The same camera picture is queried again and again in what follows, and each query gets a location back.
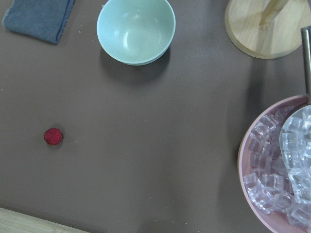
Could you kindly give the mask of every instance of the wooden base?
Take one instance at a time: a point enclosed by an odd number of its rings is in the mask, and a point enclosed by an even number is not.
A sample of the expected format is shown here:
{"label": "wooden base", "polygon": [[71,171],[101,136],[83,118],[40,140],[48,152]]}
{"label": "wooden base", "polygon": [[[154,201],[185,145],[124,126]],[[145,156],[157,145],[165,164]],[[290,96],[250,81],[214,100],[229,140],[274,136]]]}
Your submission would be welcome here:
{"label": "wooden base", "polygon": [[273,59],[293,52],[301,45],[300,29],[311,24],[307,0],[272,1],[230,0],[227,5],[228,36],[253,57]]}
{"label": "wooden base", "polygon": [[75,228],[0,208],[0,233],[87,233]]}

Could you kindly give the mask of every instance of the bowl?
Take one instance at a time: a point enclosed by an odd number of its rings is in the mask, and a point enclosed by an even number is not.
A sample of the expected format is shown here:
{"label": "bowl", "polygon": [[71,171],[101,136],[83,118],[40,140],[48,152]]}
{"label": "bowl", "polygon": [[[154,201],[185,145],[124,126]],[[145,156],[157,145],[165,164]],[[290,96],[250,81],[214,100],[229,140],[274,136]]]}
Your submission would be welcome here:
{"label": "bowl", "polygon": [[241,182],[242,190],[245,195],[245,198],[251,207],[254,214],[258,217],[258,219],[273,233],[308,233],[307,228],[303,227],[294,227],[289,224],[287,221],[287,217],[279,212],[272,212],[268,215],[265,215],[261,210],[259,210],[250,200],[247,190],[244,187],[243,183],[243,176],[250,174],[251,166],[250,166],[250,155],[251,151],[248,150],[248,146],[250,144],[251,138],[250,133],[254,126],[259,122],[259,120],[265,114],[274,114],[277,109],[283,108],[286,106],[295,106],[299,107],[303,104],[306,104],[308,101],[308,96],[300,95],[287,98],[282,100],[268,109],[266,109],[263,113],[261,113],[256,120],[251,124],[249,129],[247,130],[239,149],[239,156],[238,156],[238,171],[239,171],[239,179]]}
{"label": "bowl", "polygon": [[162,56],[175,33],[167,0],[109,0],[97,20],[102,48],[128,65],[145,65]]}

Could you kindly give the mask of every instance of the round wooden base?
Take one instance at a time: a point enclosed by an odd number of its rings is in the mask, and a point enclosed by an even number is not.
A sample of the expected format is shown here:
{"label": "round wooden base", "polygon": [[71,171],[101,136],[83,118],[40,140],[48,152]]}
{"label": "round wooden base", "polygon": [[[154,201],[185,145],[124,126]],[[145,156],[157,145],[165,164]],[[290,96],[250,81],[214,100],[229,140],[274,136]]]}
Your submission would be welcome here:
{"label": "round wooden base", "polygon": [[285,56],[301,45],[300,29],[311,24],[307,0],[289,0],[277,9],[269,0],[230,0],[225,27],[233,44],[263,59]]}

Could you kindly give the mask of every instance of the red fruit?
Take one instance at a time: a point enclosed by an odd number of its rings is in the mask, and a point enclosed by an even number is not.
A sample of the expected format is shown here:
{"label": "red fruit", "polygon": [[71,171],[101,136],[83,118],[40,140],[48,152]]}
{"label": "red fruit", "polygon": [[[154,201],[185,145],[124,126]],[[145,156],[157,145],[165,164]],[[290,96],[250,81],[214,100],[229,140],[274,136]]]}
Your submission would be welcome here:
{"label": "red fruit", "polygon": [[48,129],[45,133],[44,133],[44,140],[52,146],[56,146],[57,144],[59,144],[63,139],[63,134],[62,132],[57,129],[57,128],[51,128]]}

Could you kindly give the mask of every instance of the metal rod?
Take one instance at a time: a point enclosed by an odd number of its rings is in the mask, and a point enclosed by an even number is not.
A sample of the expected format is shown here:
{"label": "metal rod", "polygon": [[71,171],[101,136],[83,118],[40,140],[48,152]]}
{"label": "metal rod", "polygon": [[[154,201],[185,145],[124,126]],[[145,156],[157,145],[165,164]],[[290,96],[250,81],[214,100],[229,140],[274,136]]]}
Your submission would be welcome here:
{"label": "metal rod", "polygon": [[308,104],[311,104],[311,26],[301,29],[301,39],[305,68],[306,92],[309,95]]}

